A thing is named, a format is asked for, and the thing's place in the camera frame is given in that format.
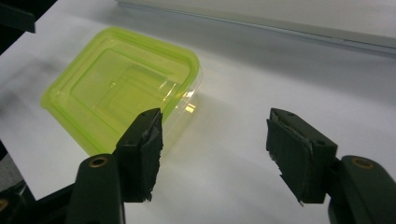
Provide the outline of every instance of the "white surface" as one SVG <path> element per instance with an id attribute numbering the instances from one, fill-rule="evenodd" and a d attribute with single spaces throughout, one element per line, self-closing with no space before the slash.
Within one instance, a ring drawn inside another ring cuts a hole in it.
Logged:
<path id="1" fill-rule="evenodd" d="M 394 0 L 119 0 L 396 48 Z"/>
<path id="2" fill-rule="evenodd" d="M 109 25 L 189 48 L 204 70 L 200 106 L 163 158 L 151 203 L 127 223 L 329 223 L 302 208 L 265 151 L 271 107 L 298 114 L 396 178 L 396 58 L 114 1 L 58 1 L 0 56 L 0 137 L 37 198 L 74 182 L 84 151 L 39 106 L 44 89 Z"/>

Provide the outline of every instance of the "green plastic container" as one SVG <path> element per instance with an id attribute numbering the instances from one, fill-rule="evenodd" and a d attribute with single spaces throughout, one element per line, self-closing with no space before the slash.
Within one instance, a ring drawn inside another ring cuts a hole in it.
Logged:
<path id="1" fill-rule="evenodd" d="M 41 105 L 89 155 L 112 153 L 141 112 L 160 107 L 166 123 L 188 105 L 199 68 L 188 49 L 110 27 L 48 87 Z"/>

